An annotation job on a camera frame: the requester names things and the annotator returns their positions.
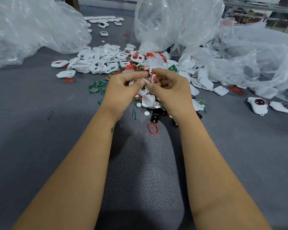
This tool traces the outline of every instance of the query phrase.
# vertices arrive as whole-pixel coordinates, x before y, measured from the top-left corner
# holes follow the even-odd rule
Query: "person's left hand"
[[[118,121],[123,112],[130,105],[136,93],[145,85],[144,79],[147,72],[119,73],[110,78],[104,100],[100,109],[109,112],[115,121]],[[128,86],[129,81],[139,79],[133,85]]]

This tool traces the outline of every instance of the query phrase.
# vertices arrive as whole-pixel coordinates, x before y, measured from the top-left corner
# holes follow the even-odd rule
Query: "textured gray surface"
[[[93,25],[90,46],[130,42],[123,34],[130,36],[133,19],[124,18],[122,27],[110,23],[107,38]],[[103,96],[89,95],[88,86],[101,77],[77,73],[67,84],[50,67],[73,57],[42,48],[23,65],[0,69],[0,229],[22,213],[99,108]],[[200,90],[209,101],[202,122],[269,223],[288,226],[288,114],[254,114],[246,102],[254,94],[247,92],[221,97]],[[115,127],[96,229],[193,229],[179,129],[162,119],[159,133],[150,134],[144,111],[130,106]]]

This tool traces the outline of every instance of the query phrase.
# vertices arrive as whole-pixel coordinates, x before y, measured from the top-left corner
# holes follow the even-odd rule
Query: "hand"
[[[110,78],[104,100],[100,109],[110,113],[114,121],[117,122],[123,112],[130,105],[136,93],[145,85],[144,79],[147,72],[119,73]],[[128,86],[129,81],[139,79],[133,85]]]
[[[174,118],[175,122],[187,118],[194,111],[188,79],[168,69],[153,69],[157,83],[150,83],[148,89],[154,93]]]

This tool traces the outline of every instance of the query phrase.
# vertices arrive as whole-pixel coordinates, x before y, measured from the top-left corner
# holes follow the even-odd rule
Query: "forearm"
[[[193,114],[179,123],[188,197],[199,230],[271,229]]]
[[[13,229],[93,229],[98,217],[115,120],[101,109],[34,197]]]

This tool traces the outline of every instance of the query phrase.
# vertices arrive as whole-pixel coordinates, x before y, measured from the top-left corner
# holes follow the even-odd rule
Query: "red rubber ring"
[[[156,131],[156,132],[152,132],[152,131],[151,131],[150,126],[149,126],[150,124],[154,124],[154,125],[156,126],[156,128],[157,128],[157,131]],[[147,125],[147,127],[148,127],[148,130],[149,130],[149,132],[150,132],[151,134],[157,135],[157,133],[159,132],[159,128],[158,128],[158,126],[157,126],[156,123],[149,123],[149,124]]]
[[[65,77],[65,78],[64,78],[64,81],[65,81],[66,83],[72,83],[72,82],[74,82],[74,80],[73,80],[71,77]]]

